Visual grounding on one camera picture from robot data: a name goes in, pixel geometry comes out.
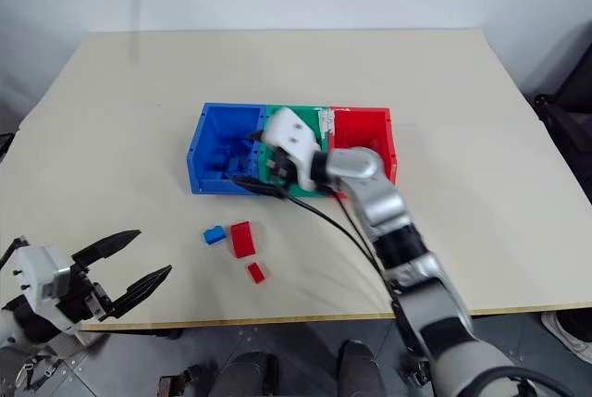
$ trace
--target shoe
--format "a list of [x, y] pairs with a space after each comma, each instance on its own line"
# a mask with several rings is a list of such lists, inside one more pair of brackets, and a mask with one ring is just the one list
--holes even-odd
[[339, 351], [339, 397], [387, 397], [372, 351], [361, 341], [346, 341]]
[[580, 360], [592, 365], [592, 342], [581, 341], [561, 327], [556, 312], [543, 312], [540, 316], [545, 328]]

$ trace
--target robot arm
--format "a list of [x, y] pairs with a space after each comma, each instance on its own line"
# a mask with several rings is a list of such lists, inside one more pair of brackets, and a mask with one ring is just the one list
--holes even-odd
[[[259, 136], [274, 148], [277, 176], [297, 181], [308, 191], [327, 185], [348, 195], [391, 286], [403, 340], [410, 352], [427, 361], [438, 396], [542, 395], [527, 381], [536, 373], [517, 368], [500, 350], [475, 336], [459, 293], [424, 245], [377, 153], [365, 148], [320, 152], [314, 135], [287, 108], [280, 109]], [[269, 185], [235, 182], [273, 194]]]
[[117, 253], [139, 234], [139, 230], [125, 230], [103, 238], [75, 253], [72, 265], [54, 246], [34, 246], [24, 238], [15, 239], [0, 267], [15, 254], [13, 275], [22, 294], [0, 310], [0, 349], [35, 352], [62, 332], [74, 334], [82, 320], [119, 318], [148, 298], [171, 266], [136, 281], [115, 301], [87, 276], [92, 263]]

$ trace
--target blue block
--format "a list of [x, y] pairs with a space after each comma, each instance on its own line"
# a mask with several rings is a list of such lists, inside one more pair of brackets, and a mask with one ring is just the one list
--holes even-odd
[[245, 138], [263, 128], [265, 112], [257, 104], [203, 105], [187, 153], [192, 193], [253, 195], [229, 178], [259, 177], [260, 144]]
[[211, 229], [208, 229], [203, 233], [203, 239], [208, 244], [214, 244], [215, 242], [219, 242], [225, 238], [226, 232], [222, 226], [213, 226]]

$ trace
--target plastic bin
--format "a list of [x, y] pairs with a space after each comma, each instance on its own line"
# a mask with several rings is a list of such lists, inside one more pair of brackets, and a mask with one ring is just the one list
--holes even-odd
[[329, 149], [367, 147], [377, 152], [385, 164], [387, 177], [397, 178], [397, 154], [392, 136], [390, 111], [387, 108], [330, 107], [333, 131]]
[[245, 137], [263, 127], [265, 112], [265, 105], [203, 105], [187, 153], [191, 192], [253, 195], [229, 178], [257, 178], [260, 145]]
[[[312, 105], [268, 105], [267, 112], [265, 114], [264, 127], [267, 124], [267, 121], [274, 115], [274, 113], [276, 113], [282, 107], [287, 107], [291, 109], [296, 115], [298, 115], [300, 119], [304, 121], [306, 125], [313, 130], [316, 141], [321, 146], [321, 150], [324, 152], [328, 151], [328, 133], [321, 133], [321, 126], [319, 120], [319, 114], [321, 112], [327, 111], [327, 107]], [[262, 145], [261, 151], [259, 153], [259, 180], [263, 182], [274, 182], [274, 180], [271, 177], [271, 169], [267, 166], [267, 160], [271, 158], [271, 155], [271, 149], [266, 145]], [[293, 185], [290, 187], [290, 194], [293, 196], [301, 197], [324, 196], [316, 192], [307, 192], [297, 185]]]

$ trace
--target table edge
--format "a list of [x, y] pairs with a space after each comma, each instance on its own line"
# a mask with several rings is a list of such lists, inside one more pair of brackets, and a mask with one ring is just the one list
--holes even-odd
[[[500, 314], [518, 314], [527, 312], [561, 311], [564, 309], [581, 309], [592, 307], [592, 302], [571, 304], [549, 304], [542, 306], [502, 307], [492, 309], [475, 309], [471, 311], [473, 316], [491, 316]], [[339, 321], [339, 320], [370, 320], [393, 318], [392, 313], [371, 314], [337, 314], [330, 316], [272, 316], [263, 318], [233, 318], [228, 320], [202, 320], [202, 321], [172, 321], [165, 323], [107, 323], [84, 324], [81, 330], [106, 331], [106, 330], [135, 330], [135, 329], [178, 329], [178, 328], [207, 328], [212, 326], [238, 326], [238, 325], [265, 325], [269, 323], [302, 323], [313, 321]]]

